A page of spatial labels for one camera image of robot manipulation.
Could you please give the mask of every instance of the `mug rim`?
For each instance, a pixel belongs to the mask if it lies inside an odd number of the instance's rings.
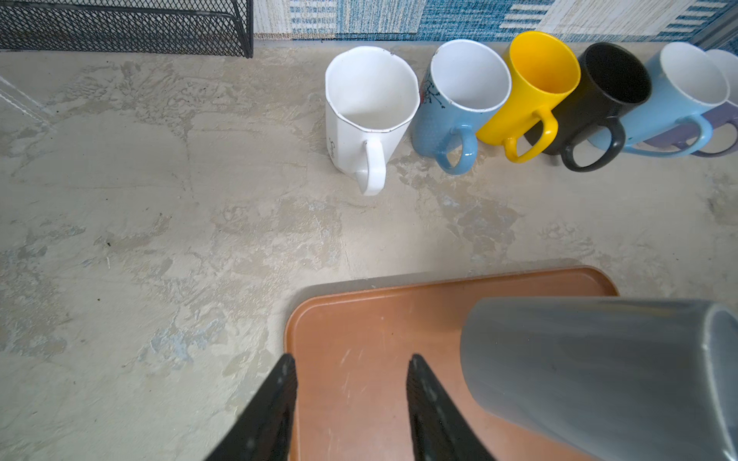
[[[337,66],[338,58],[340,58],[343,55],[349,55],[351,53],[356,52],[381,52],[381,53],[387,53],[390,55],[391,59],[398,60],[400,65],[405,68],[412,76],[413,80],[415,81],[415,109],[413,112],[402,122],[398,123],[397,125],[394,125],[390,128],[383,128],[383,129],[376,129],[376,128],[366,128],[364,126],[361,126],[355,122],[352,122],[348,118],[344,117],[343,114],[341,114],[338,110],[336,110],[336,106],[333,105],[333,101],[331,101],[331,95],[328,93],[328,76],[330,75],[332,69],[334,66]],[[361,45],[361,46],[355,46],[354,48],[347,49],[343,53],[337,55],[330,64],[328,64],[328,68],[325,70],[325,101],[328,103],[328,105],[331,107],[331,110],[333,111],[336,116],[343,120],[344,122],[348,123],[349,125],[357,128],[358,130],[364,132],[364,133],[389,133],[391,131],[396,130],[397,128],[400,128],[403,125],[406,125],[407,123],[410,123],[410,121],[415,116],[415,113],[418,111],[418,107],[420,106],[420,86],[418,85],[418,75],[415,73],[412,67],[410,67],[410,64],[407,63],[406,60],[400,58],[395,53],[386,50],[384,48],[381,48],[379,46],[368,46],[368,45]]]
[[[568,54],[569,54],[570,58],[573,59],[573,61],[576,63],[576,68],[579,70],[579,76],[577,77],[576,82],[572,85],[572,87],[570,89],[568,89],[567,91],[561,92],[561,93],[552,93],[551,91],[546,91],[546,90],[540,88],[538,85],[534,85],[533,83],[530,82],[530,80],[528,80],[527,78],[525,78],[525,76],[520,73],[520,70],[518,70],[516,68],[515,62],[514,62],[513,57],[512,57],[512,47],[515,44],[515,41],[518,40],[518,38],[523,37],[525,35],[538,35],[538,36],[546,37],[547,40],[552,39],[555,42],[558,42],[564,48],[566,48],[566,50],[568,51]],[[541,93],[551,94],[551,95],[556,95],[556,96],[559,96],[561,94],[569,95],[572,91],[574,91],[576,89],[577,86],[579,86],[579,82],[582,81],[582,67],[579,65],[579,59],[577,59],[576,55],[574,54],[574,51],[566,43],[564,43],[563,41],[559,40],[558,38],[556,38],[553,35],[548,34],[546,32],[541,32],[539,30],[528,30],[528,31],[525,31],[525,32],[521,32],[520,34],[516,35],[515,38],[512,39],[512,42],[510,42],[510,45],[508,46],[507,53],[508,53],[508,56],[510,57],[511,67],[515,68],[515,72],[517,73],[517,76],[520,77],[520,79],[522,81],[524,81],[526,85],[530,86],[531,88],[535,89],[536,91],[540,91]]]
[[[507,87],[508,88],[507,88],[507,92],[505,94],[505,97],[502,99],[501,102],[499,102],[498,104],[496,104],[496,105],[494,105],[492,107],[486,107],[484,109],[474,109],[474,108],[466,107],[465,105],[461,105],[461,104],[455,102],[454,100],[452,100],[451,98],[449,98],[444,93],[444,90],[442,90],[441,87],[438,86],[438,82],[436,81],[435,76],[433,75],[433,64],[435,62],[435,57],[438,55],[438,52],[441,51],[444,47],[449,46],[451,44],[457,44],[457,43],[474,44],[475,46],[479,46],[482,49],[485,49],[486,51],[488,51],[492,55],[493,59],[495,59],[502,66],[502,68],[505,70],[505,73],[507,75]],[[468,38],[457,38],[455,40],[449,40],[445,44],[442,44],[441,46],[439,46],[438,49],[433,53],[433,57],[430,58],[430,76],[433,79],[433,83],[435,85],[435,89],[437,89],[438,92],[441,93],[441,96],[443,96],[444,99],[446,99],[446,101],[448,101],[454,107],[459,108],[459,109],[461,109],[463,111],[475,112],[477,114],[484,114],[486,112],[496,111],[497,109],[499,109],[500,107],[502,107],[507,102],[508,98],[510,97],[510,93],[512,92],[512,75],[510,75],[510,69],[508,69],[507,63],[505,62],[504,59],[502,59],[502,56],[500,56],[497,52],[495,52],[489,46],[487,46],[485,44],[482,44],[482,43],[480,43],[478,41],[469,40]]]
[[[589,57],[589,54],[590,54],[590,52],[591,52],[592,49],[596,49],[596,48],[600,48],[600,47],[615,49],[618,52],[623,53],[623,55],[627,56],[629,59],[631,59],[633,61],[633,63],[635,63],[637,66],[640,66],[641,67],[641,72],[642,72],[643,76],[645,77],[646,83],[648,84],[648,94],[646,95],[645,98],[643,98],[642,101],[639,101],[637,103],[630,103],[630,102],[627,102],[627,101],[620,100],[620,99],[614,97],[613,95],[611,95],[609,91],[605,91],[605,89],[602,88],[599,83],[597,83],[597,81],[592,76],[592,73],[590,72],[590,67],[589,67],[589,64],[587,63],[587,58]],[[624,47],[622,47],[620,45],[612,44],[612,43],[606,42],[606,41],[599,41],[599,42],[597,42],[595,44],[589,45],[587,47],[587,49],[584,51],[584,53],[582,53],[582,57],[584,58],[584,64],[585,64],[584,66],[581,66],[582,71],[587,72],[587,76],[590,78],[590,81],[592,83],[594,83],[594,86],[596,86],[597,89],[607,99],[609,99],[609,100],[611,100],[611,101],[613,101],[615,103],[618,103],[620,105],[640,105],[640,104],[645,103],[651,97],[651,93],[653,92],[653,82],[651,81],[651,77],[648,75],[648,69],[646,69],[646,67],[641,62],[641,60],[638,59],[638,57],[636,57],[633,53],[631,53],[630,51],[628,51]]]
[[[664,67],[664,59],[665,59],[665,57],[664,57],[664,50],[666,50],[667,48],[674,48],[675,46],[687,46],[688,48],[690,48],[690,49],[696,49],[697,51],[699,51],[703,55],[705,55],[705,58],[706,58],[706,61],[705,62],[707,63],[707,65],[714,67],[714,70],[717,70],[717,73],[723,77],[723,81],[725,82],[725,88],[727,89],[727,91],[725,92],[725,97],[723,98],[722,101],[720,101],[719,103],[709,103],[707,101],[699,100],[696,97],[693,97],[691,94],[688,94],[686,91],[684,91],[682,88],[680,88],[679,85],[677,85],[674,82],[674,79],[672,78],[672,76],[669,75],[669,73],[666,72],[666,67]],[[696,104],[699,104],[699,105],[702,105],[702,106],[706,106],[706,107],[709,107],[709,108],[715,108],[715,107],[717,107],[719,105],[724,104],[728,100],[728,98],[730,97],[731,86],[730,86],[730,82],[728,82],[728,78],[725,76],[725,74],[723,73],[722,69],[720,67],[718,67],[717,64],[712,61],[712,59],[710,59],[710,57],[707,55],[707,53],[703,49],[701,49],[700,47],[698,47],[698,46],[695,46],[693,44],[687,43],[685,41],[673,41],[673,42],[667,43],[658,52],[658,64],[661,67],[661,71],[663,72],[664,77],[666,77],[666,79],[669,81],[669,85],[671,85],[672,88],[676,89],[679,92],[679,94],[681,94],[682,96],[684,96],[687,100],[692,101],[693,103],[696,103]]]
[[[718,55],[718,56],[723,55],[723,56],[726,56],[728,59],[738,60],[738,56],[736,56],[735,54],[729,51],[725,51],[724,49],[708,49],[707,51],[705,51],[705,54],[708,55],[708,57],[710,57],[710,59],[712,59],[713,62],[715,62],[715,59],[713,59],[713,56],[715,55]],[[715,65],[721,71],[723,70],[723,67],[720,66],[719,64],[715,63]],[[723,75],[725,75],[725,78],[728,80],[728,100],[726,100],[724,104],[727,103],[727,104],[732,105],[735,108],[738,108],[738,99],[735,103],[731,101],[731,98],[733,97],[733,93],[734,93],[733,86],[731,85],[731,79],[724,71],[723,71]],[[738,96],[738,85],[736,85],[735,94],[736,96]]]

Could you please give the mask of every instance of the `wall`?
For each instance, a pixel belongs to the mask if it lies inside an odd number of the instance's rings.
[[[688,41],[738,0],[254,0],[257,39]]]

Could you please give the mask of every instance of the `mug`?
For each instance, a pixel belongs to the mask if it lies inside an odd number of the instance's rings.
[[[721,49],[711,49],[707,55],[720,67],[723,74],[728,78],[730,97],[722,105],[705,112],[703,117],[710,122],[712,128],[721,127],[727,123],[733,125],[738,131],[738,57],[733,53]],[[700,134],[693,124],[679,125],[664,134],[660,134],[645,141],[646,144],[655,148],[667,148],[675,146],[679,149],[687,148],[687,140]],[[698,157],[721,157],[738,150],[738,138],[733,145],[725,150],[715,153],[707,153],[698,150],[692,155]]]
[[[325,71],[325,131],[336,168],[364,195],[384,187],[387,162],[418,110],[418,78],[398,55],[357,46]]]
[[[684,42],[671,42],[646,64],[653,85],[651,97],[621,119],[627,135],[623,152],[650,157],[681,157],[705,147],[712,126],[702,116],[728,99],[728,81],[720,68],[701,49]],[[677,152],[634,148],[683,123],[694,123],[699,136],[692,146]],[[610,146],[610,132],[600,130],[589,138],[598,149]]]
[[[625,145],[625,129],[620,117],[643,104],[651,95],[651,79],[643,64],[631,52],[617,45],[590,45],[581,56],[582,79],[551,113],[559,121],[559,133],[543,152],[561,154],[566,168],[594,171],[610,163]],[[598,129],[610,131],[610,146],[597,161],[584,167],[574,160],[574,146]],[[538,122],[525,138],[533,145],[543,124]]]
[[[523,32],[505,50],[512,92],[507,103],[478,132],[477,138],[505,147],[513,163],[523,163],[543,152],[556,138],[559,124],[551,109],[579,84],[579,62],[571,49],[549,34]],[[517,155],[517,140],[541,121],[543,135],[526,153]]]
[[[512,82],[505,61],[489,47],[452,40],[433,55],[421,84],[420,108],[410,124],[413,149],[434,158],[448,174],[461,175],[477,159],[475,133],[502,107]],[[452,166],[448,153],[463,145]]]
[[[597,460],[738,459],[738,317],[699,299],[481,299],[461,330],[472,397]]]

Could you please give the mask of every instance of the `yellow mug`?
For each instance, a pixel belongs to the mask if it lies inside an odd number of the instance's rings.
[[[556,138],[559,123],[551,109],[574,91],[582,73],[571,48],[543,32],[523,32],[515,37],[503,59],[510,68],[512,92],[507,103],[477,132],[477,138],[504,146],[510,162],[523,163]],[[543,134],[528,152],[518,156],[518,138],[539,120]]]

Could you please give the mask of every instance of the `white mug handle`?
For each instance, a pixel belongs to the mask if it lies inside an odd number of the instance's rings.
[[[367,139],[364,142],[364,154],[366,163],[362,163],[354,176],[363,195],[377,195],[384,188],[384,178],[387,175],[382,142],[377,138]]]

